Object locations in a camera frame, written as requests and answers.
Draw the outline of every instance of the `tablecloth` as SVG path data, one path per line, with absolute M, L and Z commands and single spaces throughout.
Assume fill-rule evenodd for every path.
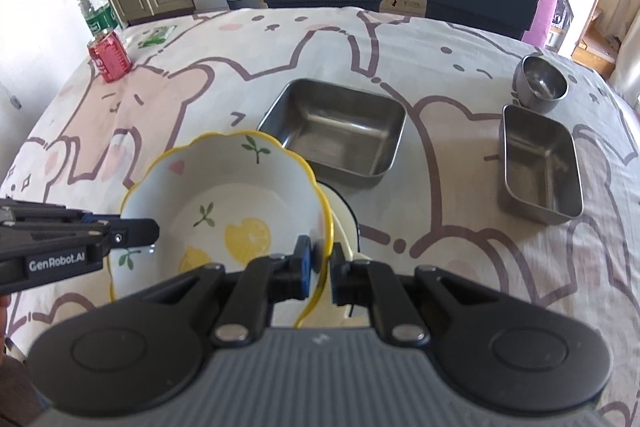
M 154 26 L 178 27 L 139 50 Z M 63 87 L 0 187 L 15 199 L 117 212 L 164 150 L 205 131 L 255 128 L 282 88 L 316 78 L 399 100 L 408 121 L 379 185 L 337 185 L 362 250 L 408 273 L 435 264 L 571 315 L 609 343 L 599 410 L 638 426 L 640 160 L 623 114 L 593 71 L 522 42 L 421 18 L 345 9 L 240 10 L 127 30 L 134 69 L 106 84 L 91 63 Z M 498 125 L 514 69 L 543 55 L 570 81 L 549 117 L 573 134 L 584 213 L 545 227 L 496 203 Z M 112 266 L 113 276 L 123 266 Z M 98 273 L 14 296 L 8 334 L 24 352 L 51 323 L 109 301 Z

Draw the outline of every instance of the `metal bowl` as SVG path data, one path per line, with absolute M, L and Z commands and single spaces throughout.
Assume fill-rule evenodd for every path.
M 564 75 L 544 58 L 529 55 L 518 64 L 516 92 L 524 107 L 539 113 L 549 112 L 568 91 Z

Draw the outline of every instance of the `snack package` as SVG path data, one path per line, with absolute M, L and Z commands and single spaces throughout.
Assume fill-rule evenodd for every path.
M 171 32 L 173 32 L 178 26 L 158 26 L 154 29 L 144 41 L 138 43 L 139 48 L 148 48 L 149 46 L 155 46 L 156 44 L 163 44 Z

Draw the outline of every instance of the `green bottle label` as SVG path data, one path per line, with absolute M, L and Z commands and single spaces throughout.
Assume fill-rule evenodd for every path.
M 100 8 L 93 17 L 85 19 L 92 35 L 97 35 L 102 30 L 113 30 L 118 27 L 116 14 L 113 12 L 110 4 Z

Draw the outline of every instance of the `wooden floor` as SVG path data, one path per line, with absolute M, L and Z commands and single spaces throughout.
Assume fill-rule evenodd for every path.
M 598 32 L 595 24 L 591 23 L 571 58 L 578 64 L 596 70 L 605 80 L 609 80 L 616 67 L 618 53 Z

